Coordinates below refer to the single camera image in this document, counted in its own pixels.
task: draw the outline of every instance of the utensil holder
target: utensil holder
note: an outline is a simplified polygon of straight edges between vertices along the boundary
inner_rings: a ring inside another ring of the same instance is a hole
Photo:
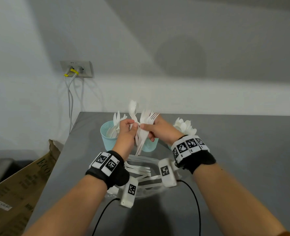
[[[106,137],[107,131],[110,128],[112,128],[113,126],[114,126],[113,121],[109,121],[109,122],[104,123],[100,128],[101,137],[103,138],[103,142],[104,142],[104,146],[105,146],[106,151],[112,150],[112,148],[115,146],[115,143],[118,139],[118,138]]]
[[[158,143],[158,138],[155,138],[155,141],[152,142],[149,138],[146,139],[142,151],[144,152],[152,152],[153,150],[156,149]]]

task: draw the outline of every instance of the person's left hand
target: person's left hand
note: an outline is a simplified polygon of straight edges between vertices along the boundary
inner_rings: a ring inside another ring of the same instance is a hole
[[[134,146],[134,138],[138,129],[138,124],[133,119],[124,119],[120,122],[120,133],[113,151],[118,153],[124,161],[127,160]]]

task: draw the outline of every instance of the power outlet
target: power outlet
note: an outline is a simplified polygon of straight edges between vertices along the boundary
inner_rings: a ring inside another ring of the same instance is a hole
[[[92,63],[90,61],[80,61],[80,60],[61,60],[60,61],[63,74],[67,70],[68,66],[72,66],[73,69],[77,69],[79,66],[82,67],[82,72],[78,74],[77,77],[92,78]]]

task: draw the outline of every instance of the black cable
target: black cable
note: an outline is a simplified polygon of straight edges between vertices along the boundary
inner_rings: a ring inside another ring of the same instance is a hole
[[[115,200],[120,200],[120,199],[119,199],[119,198],[115,198],[115,199],[111,200],[111,201],[106,205],[106,207],[104,208],[103,212],[101,213],[101,215],[100,215],[100,217],[99,217],[99,219],[98,219],[98,221],[97,221],[97,224],[96,224],[96,226],[95,226],[94,232],[92,233],[92,236],[95,234],[95,231],[96,231],[96,228],[97,228],[97,226],[98,226],[98,223],[99,223],[101,217],[103,216],[103,214],[104,214],[106,208],[111,204],[111,202],[113,202],[113,201],[115,201]]]
[[[198,205],[198,199],[196,198],[196,195],[194,194],[194,191],[192,190],[192,188],[189,186],[188,183],[186,183],[185,181],[183,180],[177,180],[178,182],[183,182],[185,183],[189,188],[190,190],[192,191],[194,197],[195,197],[195,200],[196,200],[196,204]],[[199,223],[200,223],[200,230],[199,230],[199,236],[201,236],[201,213],[200,213],[200,206],[198,205],[198,219],[199,219]]]

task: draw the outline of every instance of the perforated plastic cup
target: perforated plastic cup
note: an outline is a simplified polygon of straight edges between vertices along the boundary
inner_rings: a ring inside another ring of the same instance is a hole
[[[104,142],[104,146],[105,146],[106,151],[112,150],[112,148],[115,146],[115,143],[118,139],[118,138],[106,137],[107,131],[110,128],[112,128],[113,126],[114,126],[113,121],[109,121],[109,122],[104,123],[100,128],[101,137],[103,138],[103,142]]]
[[[106,137],[107,131],[110,128],[112,128],[113,126],[114,126],[113,121],[109,121],[109,122],[104,123],[100,128],[101,137],[103,139],[106,151],[112,150],[112,148],[115,146],[116,141],[118,139],[118,138]],[[155,150],[157,143],[158,143],[158,138],[155,138],[154,142],[151,142],[151,140],[149,138],[147,138],[144,145],[143,145],[142,151],[152,152],[153,150]]]

